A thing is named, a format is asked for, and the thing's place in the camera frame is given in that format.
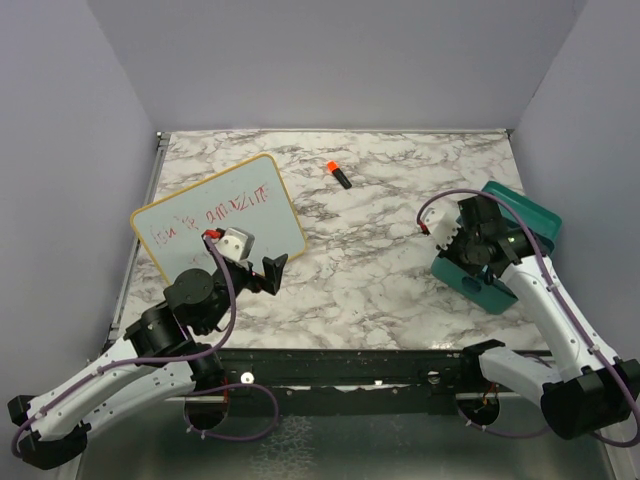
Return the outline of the teal medicine box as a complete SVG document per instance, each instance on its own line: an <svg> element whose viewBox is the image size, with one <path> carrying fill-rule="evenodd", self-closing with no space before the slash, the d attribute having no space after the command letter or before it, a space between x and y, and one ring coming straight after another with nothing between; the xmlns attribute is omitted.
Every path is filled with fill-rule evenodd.
<svg viewBox="0 0 640 480"><path fill-rule="evenodd" d="M489 314L505 312L516 295L500 280L506 267L534 253L516 220L529 227L543 254L552 255L562 219L510 188L489 181L480 195L457 202L458 211L422 216L438 253L432 274Z"/></svg>

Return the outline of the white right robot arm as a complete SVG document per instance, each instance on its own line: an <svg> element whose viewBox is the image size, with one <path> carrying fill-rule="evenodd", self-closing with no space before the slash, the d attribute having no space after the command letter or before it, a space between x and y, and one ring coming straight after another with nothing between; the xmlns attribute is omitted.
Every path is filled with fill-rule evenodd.
<svg viewBox="0 0 640 480"><path fill-rule="evenodd" d="M503 217L506 204L479 192L458 203L441 255L471 275L489 273L525 307L555 362L546 367L497 340L463 351L461 383L500 384L538 406L550 429L570 440L637 416L639 363L624 360L592 328L559 280L536 235Z"/></svg>

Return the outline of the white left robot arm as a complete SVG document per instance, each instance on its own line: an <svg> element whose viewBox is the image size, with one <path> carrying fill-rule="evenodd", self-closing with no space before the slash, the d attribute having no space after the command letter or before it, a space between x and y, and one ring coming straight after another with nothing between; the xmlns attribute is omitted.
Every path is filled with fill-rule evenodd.
<svg viewBox="0 0 640 480"><path fill-rule="evenodd" d="M232 383L218 352L237 318L237 297L244 291L276 294L286 255L264 258L257 274L249 262L214 253L217 269L189 269L165 289L164 299L143 313L95 361L62 385L38 395L18 395L8 403L18 430L12 454L40 470L76 458L91 436L110 423L165 399L226 395ZM229 319L223 338L210 346L195 341Z"/></svg>

